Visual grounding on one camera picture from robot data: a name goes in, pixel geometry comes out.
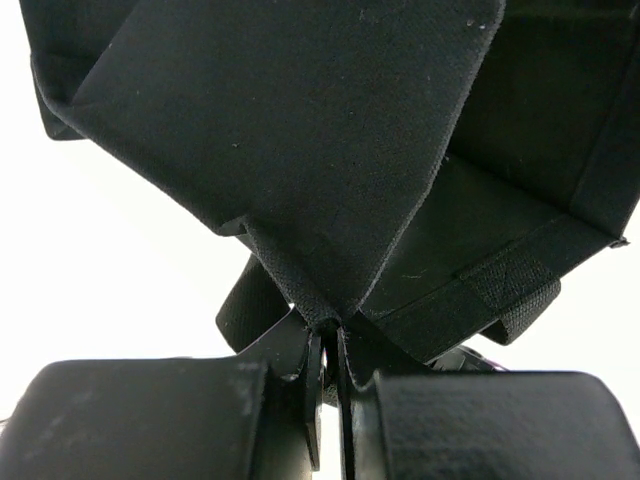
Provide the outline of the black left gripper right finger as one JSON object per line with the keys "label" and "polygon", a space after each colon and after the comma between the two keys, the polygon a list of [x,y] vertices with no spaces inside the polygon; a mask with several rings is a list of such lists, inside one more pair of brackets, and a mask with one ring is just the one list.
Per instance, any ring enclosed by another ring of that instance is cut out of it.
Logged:
{"label": "black left gripper right finger", "polygon": [[337,332],[347,479],[635,479],[639,446],[598,378],[436,372],[375,330]]}

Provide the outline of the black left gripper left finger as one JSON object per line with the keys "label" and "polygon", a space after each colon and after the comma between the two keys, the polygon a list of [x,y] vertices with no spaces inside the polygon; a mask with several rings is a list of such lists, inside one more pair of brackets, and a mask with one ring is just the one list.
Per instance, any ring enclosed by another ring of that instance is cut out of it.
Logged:
{"label": "black left gripper left finger", "polygon": [[1,435],[5,479],[308,479],[321,339],[285,319],[215,359],[56,362]]}

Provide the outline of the black canvas bag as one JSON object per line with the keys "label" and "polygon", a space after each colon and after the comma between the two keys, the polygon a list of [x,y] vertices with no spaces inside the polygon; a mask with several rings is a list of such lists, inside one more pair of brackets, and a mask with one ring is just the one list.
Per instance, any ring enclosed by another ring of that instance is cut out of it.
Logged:
{"label": "black canvas bag", "polygon": [[639,199],[635,1],[25,1],[47,134],[252,253],[242,350],[290,307],[418,361],[513,342]]}

